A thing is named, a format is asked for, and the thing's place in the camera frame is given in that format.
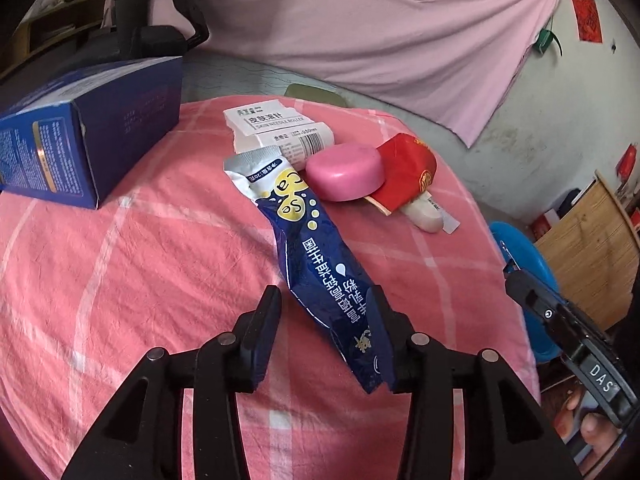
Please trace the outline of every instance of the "human hand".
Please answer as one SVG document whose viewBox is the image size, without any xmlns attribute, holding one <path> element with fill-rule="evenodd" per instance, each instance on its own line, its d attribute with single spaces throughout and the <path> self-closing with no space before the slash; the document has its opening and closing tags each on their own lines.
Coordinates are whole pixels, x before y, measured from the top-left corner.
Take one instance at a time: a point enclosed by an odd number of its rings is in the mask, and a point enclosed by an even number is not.
<svg viewBox="0 0 640 480">
<path fill-rule="evenodd" d="M 562 439 L 571 435 L 574 427 L 574 410 L 580 404 L 583 390 L 572 393 L 554 420 L 554 427 Z M 584 441 L 593 449 L 580 464 L 580 472 L 587 473 L 598 460 L 613 446 L 618 438 L 618 430 L 612 422 L 599 413 L 588 413 L 580 425 Z"/>
</svg>

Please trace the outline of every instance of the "barcode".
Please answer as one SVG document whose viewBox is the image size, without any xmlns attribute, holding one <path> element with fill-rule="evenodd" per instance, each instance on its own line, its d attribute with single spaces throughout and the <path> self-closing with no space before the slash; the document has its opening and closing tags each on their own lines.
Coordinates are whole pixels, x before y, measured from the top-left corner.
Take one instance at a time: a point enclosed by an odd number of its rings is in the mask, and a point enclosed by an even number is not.
<svg viewBox="0 0 640 480">
<path fill-rule="evenodd" d="M 304 137 L 299 137 L 299 139 L 302 142 L 302 148 L 305 150 L 305 158 L 309 158 L 324 148 L 319 134 L 308 134 Z"/>
</svg>

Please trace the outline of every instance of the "blue sachet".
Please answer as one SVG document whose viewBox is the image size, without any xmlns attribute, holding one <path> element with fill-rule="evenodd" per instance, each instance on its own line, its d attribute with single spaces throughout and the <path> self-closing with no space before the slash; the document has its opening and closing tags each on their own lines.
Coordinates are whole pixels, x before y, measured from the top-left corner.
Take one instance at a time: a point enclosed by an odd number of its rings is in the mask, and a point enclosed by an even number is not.
<svg viewBox="0 0 640 480">
<path fill-rule="evenodd" d="M 291 293 L 329 333 L 367 393 L 381 382 L 366 317 L 373 284 L 316 194 L 277 146 L 240 153 L 225 173 L 273 227 L 278 265 Z"/>
</svg>

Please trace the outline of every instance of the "red packet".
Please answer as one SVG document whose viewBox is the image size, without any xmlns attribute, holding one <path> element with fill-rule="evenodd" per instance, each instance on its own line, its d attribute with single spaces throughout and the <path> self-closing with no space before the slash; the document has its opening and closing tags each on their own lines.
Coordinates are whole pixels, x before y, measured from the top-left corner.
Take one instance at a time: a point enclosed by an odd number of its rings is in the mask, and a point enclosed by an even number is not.
<svg viewBox="0 0 640 480">
<path fill-rule="evenodd" d="M 365 199 L 385 215 L 411 202 L 433 182 L 436 157 L 417 137 L 397 134 L 378 147 L 385 168 L 385 183 Z"/>
</svg>

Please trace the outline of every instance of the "pink tablecloth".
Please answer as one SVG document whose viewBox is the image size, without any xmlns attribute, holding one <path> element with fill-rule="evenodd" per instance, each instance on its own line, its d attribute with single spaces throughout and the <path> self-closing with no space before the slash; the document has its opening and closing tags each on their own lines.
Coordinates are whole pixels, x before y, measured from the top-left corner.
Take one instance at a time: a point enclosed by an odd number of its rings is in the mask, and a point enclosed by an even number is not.
<svg viewBox="0 0 640 480">
<path fill-rule="evenodd" d="M 222 110 L 264 99 L 183 105 L 175 130 L 98 211 L 0 195 L 0 408 L 51 479 L 148 348 L 199 347 L 252 310 L 268 283 L 285 290 L 271 227 L 222 171 L 233 152 Z M 372 110 L 282 101 L 327 122 L 338 142 L 378 145 L 407 131 Z M 522 314 L 474 200 L 442 160 L 431 191 L 462 222 L 452 235 L 425 234 L 365 201 L 326 208 L 417 330 L 460 351 L 497 349 L 537 395 Z M 367 396 L 284 294 L 267 378 L 239 396 L 252 478 L 394 478 L 408 402 L 386 386 Z M 189 424 L 190 397 L 185 408 Z M 187 479 L 191 446 L 187 431 Z"/>
</svg>

